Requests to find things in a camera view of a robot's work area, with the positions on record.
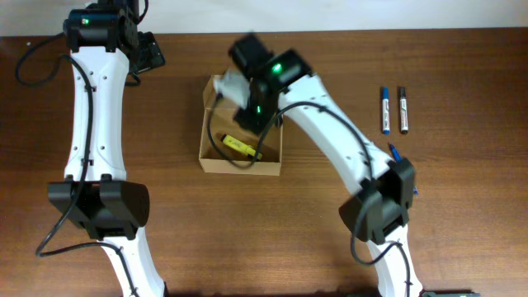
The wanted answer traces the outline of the brown cardboard box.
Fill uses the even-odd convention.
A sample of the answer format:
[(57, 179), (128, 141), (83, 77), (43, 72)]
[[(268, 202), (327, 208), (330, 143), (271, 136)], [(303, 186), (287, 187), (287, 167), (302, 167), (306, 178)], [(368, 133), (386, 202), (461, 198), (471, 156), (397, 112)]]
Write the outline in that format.
[(274, 125), (266, 135), (262, 147), (262, 160), (245, 168), (250, 157), (224, 144), (221, 138), (231, 136), (243, 144), (256, 148), (259, 137), (242, 129), (233, 117), (238, 107), (227, 98), (222, 98), (216, 108), (217, 92), (211, 76), (203, 91), (204, 119), (201, 130), (199, 162), (208, 173), (278, 176), (282, 165), (283, 127)]

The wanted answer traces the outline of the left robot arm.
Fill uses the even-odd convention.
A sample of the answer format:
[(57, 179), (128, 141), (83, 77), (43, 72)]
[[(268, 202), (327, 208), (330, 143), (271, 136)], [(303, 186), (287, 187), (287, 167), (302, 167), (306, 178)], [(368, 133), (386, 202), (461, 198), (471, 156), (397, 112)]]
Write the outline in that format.
[(152, 64), (155, 46), (138, 31), (136, 1), (97, 1), (71, 11), (64, 22), (73, 66), (73, 137), (64, 180), (51, 182), (50, 202), (59, 222), (84, 229), (90, 247), (102, 248), (125, 296), (165, 296), (167, 287), (149, 251), (149, 192), (127, 179), (122, 153), (126, 79)]

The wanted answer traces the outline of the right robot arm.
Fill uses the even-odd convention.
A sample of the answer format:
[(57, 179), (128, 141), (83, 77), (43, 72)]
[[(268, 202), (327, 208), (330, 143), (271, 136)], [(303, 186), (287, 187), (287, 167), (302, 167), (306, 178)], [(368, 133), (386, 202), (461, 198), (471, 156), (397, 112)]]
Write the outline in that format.
[(274, 54), (253, 33), (229, 56), (243, 75), (245, 94), (235, 121), (264, 140), (281, 118), (299, 126), (337, 170), (351, 197), (338, 213), (351, 232), (351, 254), (374, 266), (382, 296), (419, 296), (423, 286), (408, 247), (416, 172), (408, 159), (377, 148), (331, 98), (298, 52)]

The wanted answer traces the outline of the blue capped whiteboard marker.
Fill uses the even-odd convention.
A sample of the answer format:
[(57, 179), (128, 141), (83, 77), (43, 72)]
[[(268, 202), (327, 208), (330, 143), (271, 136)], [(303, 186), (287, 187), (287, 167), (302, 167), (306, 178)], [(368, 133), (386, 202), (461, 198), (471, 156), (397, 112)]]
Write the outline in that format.
[(381, 129), (383, 134), (390, 133), (389, 89), (387, 87), (381, 88)]

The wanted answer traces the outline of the yellow highlighter marker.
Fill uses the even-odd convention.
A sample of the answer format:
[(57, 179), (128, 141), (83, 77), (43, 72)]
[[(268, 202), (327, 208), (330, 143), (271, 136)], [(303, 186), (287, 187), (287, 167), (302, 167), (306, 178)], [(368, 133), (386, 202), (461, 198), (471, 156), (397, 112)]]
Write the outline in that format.
[(245, 155), (249, 158), (257, 157), (257, 160), (260, 160), (262, 158), (262, 154), (257, 153), (257, 150), (253, 146), (245, 144), (244, 142), (234, 138), (230, 134), (224, 134), (220, 139), (224, 145), (242, 155)]

